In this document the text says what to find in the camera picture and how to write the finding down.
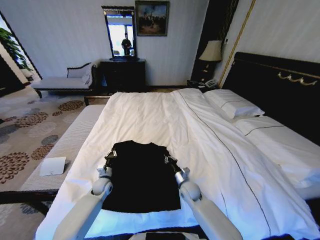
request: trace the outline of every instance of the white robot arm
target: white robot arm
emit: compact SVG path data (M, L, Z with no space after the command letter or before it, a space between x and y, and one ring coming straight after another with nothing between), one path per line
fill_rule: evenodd
M92 190L83 196L58 225L54 240L84 239L92 223L96 219L106 197L112 191L110 181L112 175L111 159L117 156L111 152L106 157L105 172L100 172L100 178L93 184ZM224 213L200 191L197 184L188 178L189 169L181 169L177 161L166 156L165 161L170 164L175 173L179 186L179 194L192 209L193 215L200 227L210 240L242 240L242 236Z

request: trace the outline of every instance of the picture frame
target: picture frame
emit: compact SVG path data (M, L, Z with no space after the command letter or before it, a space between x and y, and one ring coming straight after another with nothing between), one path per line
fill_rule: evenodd
M135 1L137 35L167 36L169 7L169 1Z

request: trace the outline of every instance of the chaise lounge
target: chaise lounge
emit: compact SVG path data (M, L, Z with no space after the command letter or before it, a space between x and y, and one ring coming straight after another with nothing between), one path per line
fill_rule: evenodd
M66 77L48 77L33 82L31 87L40 98L40 91L55 92L92 92L98 83L98 68L95 63L88 62L80 67L68 67Z

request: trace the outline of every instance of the bed frame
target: bed frame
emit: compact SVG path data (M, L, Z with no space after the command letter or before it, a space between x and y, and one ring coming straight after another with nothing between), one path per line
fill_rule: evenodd
M320 63L237 52L222 88L320 146ZM306 202L320 225L320 198Z

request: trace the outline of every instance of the white pillow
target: white pillow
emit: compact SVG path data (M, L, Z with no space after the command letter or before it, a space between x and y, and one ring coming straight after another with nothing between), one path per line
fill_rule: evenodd
M90 65L91 64L87 64L81 68L68 68L68 78L82 78L83 75L85 75L85 73L88 71L88 69L91 69Z
M241 119L235 126L282 168L295 188L320 184L320 146L268 116Z
M82 82L87 85L91 79L92 63L86 67L87 67L86 71L85 71L84 75L82 76Z
M228 89L207 91L205 96L214 101L231 119L265 114L259 107Z

